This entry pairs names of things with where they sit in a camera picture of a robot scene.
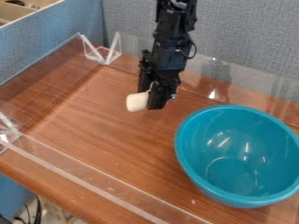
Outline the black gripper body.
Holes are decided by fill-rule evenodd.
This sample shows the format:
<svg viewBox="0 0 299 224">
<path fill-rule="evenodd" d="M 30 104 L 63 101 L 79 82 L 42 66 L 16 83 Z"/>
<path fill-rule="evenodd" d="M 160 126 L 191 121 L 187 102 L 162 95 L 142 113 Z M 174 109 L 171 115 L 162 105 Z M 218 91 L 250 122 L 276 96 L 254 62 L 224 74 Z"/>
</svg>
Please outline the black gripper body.
<svg viewBox="0 0 299 224">
<path fill-rule="evenodd" d="M 186 68 L 187 60 L 192 58 L 190 56 L 191 49 L 191 41 L 186 41 L 178 46 L 160 45 L 154 42 L 152 50 L 142 51 L 139 68 L 147 68 L 152 72 L 152 83 L 156 81 L 172 89 L 175 92 L 172 99 L 176 98 L 176 89 L 182 84 L 180 72 Z"/>
</svg>

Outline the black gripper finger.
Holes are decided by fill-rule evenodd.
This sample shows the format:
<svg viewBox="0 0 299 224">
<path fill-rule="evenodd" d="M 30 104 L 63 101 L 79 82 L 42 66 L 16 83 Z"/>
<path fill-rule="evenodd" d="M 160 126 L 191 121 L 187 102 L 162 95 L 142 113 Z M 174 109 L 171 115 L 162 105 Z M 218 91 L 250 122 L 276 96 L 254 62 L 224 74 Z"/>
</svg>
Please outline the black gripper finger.
<svg viewBox="0 0 299 224">
<path fill-rule="evenodd" d="M 148 92 L 147 108 L 150 110 L 163 109 L 174 95 L 174 90 L 155 81 Z"/>
<path fill-rule="evenodd" d="M 142 68 L 139 74 L 138 92 L 147 91 L 151 87 L 152 81 L 154 81 L 152 72 L 147 68 Z"/>
</svg>

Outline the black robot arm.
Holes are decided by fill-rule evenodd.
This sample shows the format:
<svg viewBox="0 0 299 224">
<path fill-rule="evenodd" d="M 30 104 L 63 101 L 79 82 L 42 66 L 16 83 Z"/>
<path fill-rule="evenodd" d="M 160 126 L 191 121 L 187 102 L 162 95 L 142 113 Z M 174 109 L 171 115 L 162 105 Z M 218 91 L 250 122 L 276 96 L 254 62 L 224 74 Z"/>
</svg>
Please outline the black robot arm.
<svg viewBox="0 0 299 224">
<path fill-rule="evenodd" d="M 156 0 L 152 50 L 142 51 L 138 92 L 147 92 L 146 108 L 163 109 L 176 98 L 180 72 L 198 52 L 190 32 L 195 29 L 198 0 Z"/>
</svg>

